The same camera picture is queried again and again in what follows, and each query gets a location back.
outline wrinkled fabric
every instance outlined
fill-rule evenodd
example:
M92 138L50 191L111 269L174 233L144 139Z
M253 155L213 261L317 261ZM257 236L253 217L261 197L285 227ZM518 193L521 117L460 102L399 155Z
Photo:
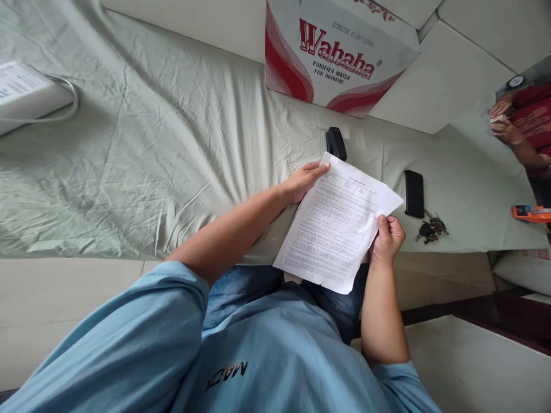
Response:
M404 251L545 241L525 227L503 237L504 225L515 226L513 198L529 196L526 178L511 182L461 136L434 138L268 91L262 64L99 0L5 0L0 38L2 60L64 76L82 97L72 120L0 137L0 258L165 258L222 213L319 160L331 126L344 136L347 162L397 193L405 169L425 176L426 206L454 238L415 243L420 222L400 210ZM491 185L497 198L487 196ZM295 211L286 208L242 263L271 264ZM473 215L483 231L470 224Z

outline paper document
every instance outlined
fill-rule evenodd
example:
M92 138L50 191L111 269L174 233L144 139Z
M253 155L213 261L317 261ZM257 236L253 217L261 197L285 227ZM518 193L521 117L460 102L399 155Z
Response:
M302 200L274 267L348 294L377 234L377 216L389 215L403 199L327 152L326 162L331 169Z

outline white cable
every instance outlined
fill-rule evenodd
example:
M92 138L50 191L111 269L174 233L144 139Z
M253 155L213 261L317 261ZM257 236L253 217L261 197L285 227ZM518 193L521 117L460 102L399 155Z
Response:
M44 119L1 119L0 122L18 122L18 123L50 123L50 122L61 122L62 120L67 120L69 118L72 118L75 114L77 109L79 108L79 93L76 91L75 85L73 85L70 81L67 79L64 79L62 77L57 77L54 75L47 75L46 73L42 73L47 78L53 80L57 84L59 82L65 82L69 85L69 88L71 89L71 94L73 95L73 105L71 106L71 109L61 115L56 116L54 118L44 118Z

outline hand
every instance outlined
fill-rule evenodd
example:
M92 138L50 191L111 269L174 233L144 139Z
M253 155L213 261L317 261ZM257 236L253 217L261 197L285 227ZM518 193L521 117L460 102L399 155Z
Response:
M329 162L320 165L319 162L310 162L292 174L289 179L283 182L280 187L289 197L289 203L295 204L302 201L302 198L316 183L318 178L329 171Z
M492 124L494 136L506 145L519 145L525 141L525 137L508 119L500 120Z
M400 225L400 221L393 215L377 217L379 235L373 241L371 262L382 262L392 265L394 257L402 247L406 239L406 233Z
M490 109L488 115L491 118L507 113L513 107L513 103L510 100L500 100L495 103L495 105Z

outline cardboard box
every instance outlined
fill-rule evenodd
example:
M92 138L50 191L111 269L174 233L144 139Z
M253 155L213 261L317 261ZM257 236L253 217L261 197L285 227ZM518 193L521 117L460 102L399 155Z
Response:
M268 89L365 117L419 54L417 32L369 0L267 0Z

